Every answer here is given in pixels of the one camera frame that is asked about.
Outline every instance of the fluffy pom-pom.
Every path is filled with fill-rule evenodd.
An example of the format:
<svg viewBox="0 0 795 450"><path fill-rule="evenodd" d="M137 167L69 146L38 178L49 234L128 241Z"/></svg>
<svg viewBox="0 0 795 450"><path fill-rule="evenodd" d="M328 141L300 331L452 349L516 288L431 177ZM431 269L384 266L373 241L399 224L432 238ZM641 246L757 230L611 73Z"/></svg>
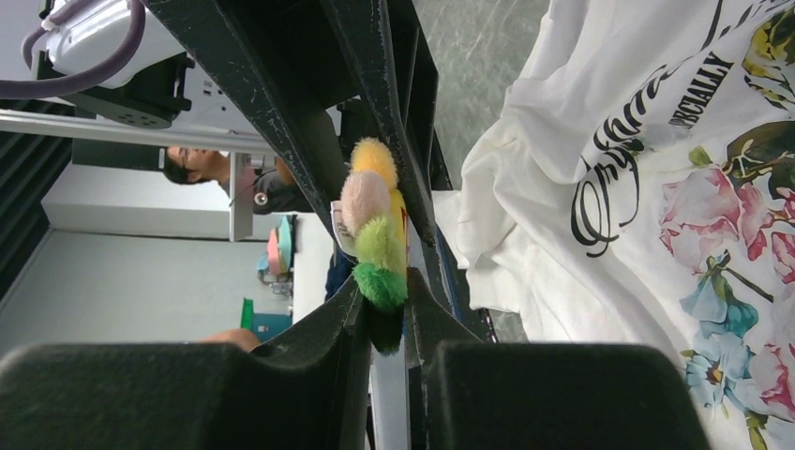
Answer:
<svg viewBox="0 0 795 450"><path fill-rule="evenodd" d="M395 236L397 224L391 216L376 216L359 231L356 258L396 274L406 273L406 248Z"/></svg>
<svg viewBox="0 0 795 450"><path fill-rule="evenodd" d="M356 144L351 154L351 166L354 172L377 173L390 190L398 187L398 169L392 153L375 138L365 138Z"/></svg>
<svg viewBox="0 0 795 450"><path fill-rule="evenodd" d="M396 353L400 349L400 338L403 337L403 309L384 314L370 302L365 302L365 309L367 334L375 350L385 355Z"/></svg>
<svg viewBox="0 0 795 450"><path fill-rule="evenodd" d="M409 297L409 286L405 277L372 263L357 264L353 268L353 277L372 306L384 314L399 311Z"/></svg>
<svg viewBox="0 0 795 450"><path fill-rule="evenodd" d="M339 202L342 223L355 237L368 220L389 212L392 199L383 179L373 171L364 171L348 175Z"/></svg>

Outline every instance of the gray floor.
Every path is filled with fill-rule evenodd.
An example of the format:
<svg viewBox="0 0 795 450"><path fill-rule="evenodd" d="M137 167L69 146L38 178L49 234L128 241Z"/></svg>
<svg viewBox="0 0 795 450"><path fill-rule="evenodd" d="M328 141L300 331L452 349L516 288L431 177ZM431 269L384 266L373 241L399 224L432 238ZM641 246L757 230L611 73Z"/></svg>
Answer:
<svg viewBox="0 0 795 450"><path fill-rule="evenodd" d="M439 70L436 130L456 188L461 165L497 120L505 88L538 37L549 0L415 0ZM517 314L492 311L502 342L527 340Z"/></svg>

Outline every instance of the white t-shirt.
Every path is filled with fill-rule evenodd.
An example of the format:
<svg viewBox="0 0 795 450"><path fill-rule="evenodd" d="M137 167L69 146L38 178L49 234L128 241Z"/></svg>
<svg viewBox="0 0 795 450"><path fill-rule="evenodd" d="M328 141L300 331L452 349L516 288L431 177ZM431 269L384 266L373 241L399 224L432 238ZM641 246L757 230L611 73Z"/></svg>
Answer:
<svg viewBox="0 0 795 450"><path fill-rule="evenodd" d="M795 448L793 8L553 0L436 199L473 308L660 349L719 449Z"/></svg>

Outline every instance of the yellow pom-pom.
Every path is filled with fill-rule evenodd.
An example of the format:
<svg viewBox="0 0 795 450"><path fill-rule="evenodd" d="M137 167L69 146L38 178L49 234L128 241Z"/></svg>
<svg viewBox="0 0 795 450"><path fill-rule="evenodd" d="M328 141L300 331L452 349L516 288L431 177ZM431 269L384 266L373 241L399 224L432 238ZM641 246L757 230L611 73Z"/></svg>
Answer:
<svg viewBox="0 0 795 450"><path fill-rule="evenodd" d="M390 189L398 187L398 169L392 153L375 138L365 138L356 144L351 154L351 166L354 172L377 173Z"/></svg>

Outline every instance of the pink pom-pom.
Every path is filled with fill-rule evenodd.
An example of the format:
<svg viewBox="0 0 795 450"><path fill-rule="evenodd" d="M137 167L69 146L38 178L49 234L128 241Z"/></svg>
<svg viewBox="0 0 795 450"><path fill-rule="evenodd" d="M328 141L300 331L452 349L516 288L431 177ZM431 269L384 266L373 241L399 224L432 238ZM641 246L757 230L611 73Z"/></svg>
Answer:
<svg viewBox="0 0 795 450"><path fill-rule="evenodd" d="M342 223L356 236L371 218L389 213L392 200L383 179L375 172L363 171L348 175L339 202Z"/></svg>

